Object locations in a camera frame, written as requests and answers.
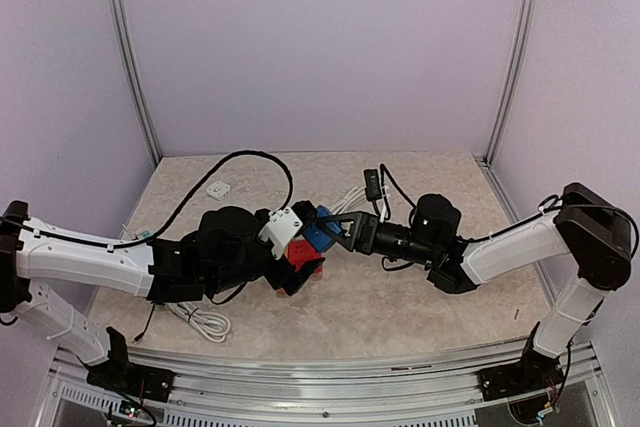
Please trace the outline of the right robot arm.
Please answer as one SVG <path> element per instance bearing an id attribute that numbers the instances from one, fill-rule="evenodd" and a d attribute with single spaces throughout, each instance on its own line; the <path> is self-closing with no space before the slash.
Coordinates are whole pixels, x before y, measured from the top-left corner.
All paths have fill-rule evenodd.
<path id="1" fill-rule="evenodd" d="M 627 212 L 578 182 L 544 199 L 533 215 L 481 238 L 461 237 L 461 219 L 446 197 L 424 194 L 412 206 L 408 225 L 364 211 L 325 216 L 316 225 L 347 251 L 422 265 L 428 281 L 448 294 L 473 291 L 548 258 L 572 257 L 575 277 L 533 328 L 511 370 L 512 383 L 531 391 L 557 366 L 606 296 L 630 279 L 639 227 Z"/>

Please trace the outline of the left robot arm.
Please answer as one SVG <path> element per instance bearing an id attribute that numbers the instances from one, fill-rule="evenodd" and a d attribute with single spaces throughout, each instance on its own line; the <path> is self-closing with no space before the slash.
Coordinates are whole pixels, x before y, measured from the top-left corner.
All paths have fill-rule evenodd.
<path id="1" fill-rule="evenodd" d="M 309 201 L 285 200 L 277 210 L 250 212 L 223 206 L 205 212 L 197 229 L 178 241 L 164 233 L 183 208 L 180 202 L 153 234 L 134 241 L 101 238 L 58 229 L 13 201 L 1 217 L 1 311 L 37 327 L 72 351 L 121 392 L 140 381 L 124 337 L 90 322 L 62 299 L 47 280 L 105 287 L 158 304 L 237 296 L 250 282 L 265 279 L 292 296 L 320 268 L 323 258 L 290 262 L 288 245 L 316 219 Z"/>

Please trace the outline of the white plug adapter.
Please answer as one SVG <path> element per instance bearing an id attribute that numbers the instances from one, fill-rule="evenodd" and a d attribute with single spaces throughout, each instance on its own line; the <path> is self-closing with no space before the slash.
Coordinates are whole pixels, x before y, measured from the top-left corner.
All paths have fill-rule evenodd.
<path id="1" fill-rule="evenodd" d="M 222 200 L 231 191 L 231 186 L 223 181 L 216 180 L 212 182 L 207 188 L 206 193 L 213 199 Z"/>

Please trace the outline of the red cube socket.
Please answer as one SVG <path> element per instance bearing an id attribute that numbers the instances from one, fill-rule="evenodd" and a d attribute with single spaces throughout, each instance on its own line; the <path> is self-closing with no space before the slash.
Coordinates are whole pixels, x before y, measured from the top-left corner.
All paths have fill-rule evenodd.
<path id="1" fill-rule="evenodd" d="M 316 266 L 313 277 L 322 278 L 324 255 L 318 252 L 307 240 L 292 241 L 287 247 L 286 257 L 296 272 L 299 272 L 307 262 L 319 261 L 320 264 Z"/>

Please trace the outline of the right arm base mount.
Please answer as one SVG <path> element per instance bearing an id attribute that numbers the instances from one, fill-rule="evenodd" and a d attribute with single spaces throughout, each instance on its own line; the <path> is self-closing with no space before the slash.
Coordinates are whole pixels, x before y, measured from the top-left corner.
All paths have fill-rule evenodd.
<path id="1" fill-rule="evenodd" d="M 484 401 L 559 387 L 564 382 L 559 357 L 547 357 L 534 350 L 533 341 L 539 325 L 537 323 L 531 331 L 517 361 L 484 368 L 477 373 Z"/>

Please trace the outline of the blue cube socket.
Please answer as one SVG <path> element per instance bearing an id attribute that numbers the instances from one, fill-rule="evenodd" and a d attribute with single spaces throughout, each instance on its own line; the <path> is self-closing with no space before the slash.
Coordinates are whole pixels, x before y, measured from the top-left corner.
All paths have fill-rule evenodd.
<path id="1" fill-rule="evenodd" d="M 325 206 L 319 205 L 316 208 L 317 218 L 332 216 L 332 212 Z M 345 232 L 339 222 L 330 222 L 326 227 L 336 236 L 342 236 Z M 312 224 L 303 232 L 304 239 L 320 253 L 326 253 L 336 242 L 329 234 L 320 229 L 316 224 Z"/>

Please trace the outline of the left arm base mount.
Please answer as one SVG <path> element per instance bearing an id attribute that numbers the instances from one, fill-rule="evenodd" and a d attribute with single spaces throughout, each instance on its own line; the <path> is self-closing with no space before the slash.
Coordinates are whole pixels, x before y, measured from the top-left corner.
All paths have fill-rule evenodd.
<path id="1" fill-rule="evenodd" d="M 138 399 L 167 403 L 175 373 L 131 362 L 125 337 L 113 327 L 107 327 L 106 333 L 110 341 L 107 359 L 86 368 L 87 382 Z"/>

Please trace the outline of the orange USB socket block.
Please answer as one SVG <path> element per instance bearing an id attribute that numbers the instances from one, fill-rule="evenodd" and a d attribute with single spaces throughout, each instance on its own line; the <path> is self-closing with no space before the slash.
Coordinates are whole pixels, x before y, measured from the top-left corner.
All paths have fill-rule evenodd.
<path id="1" fill-rule="evenodd" d="M 324 271 L 322 266 L 317 266 L 314 271 L 309 274 L 306 278 L 302 279 L 299 274 L 297 274 L 297 278 L 287 281 L 283 286 L 278 289 L 279 296 L 293 296 L 296 294 L 305 283 L 308 282 L 319 282 L 322 281 L 324 277 Z"/>

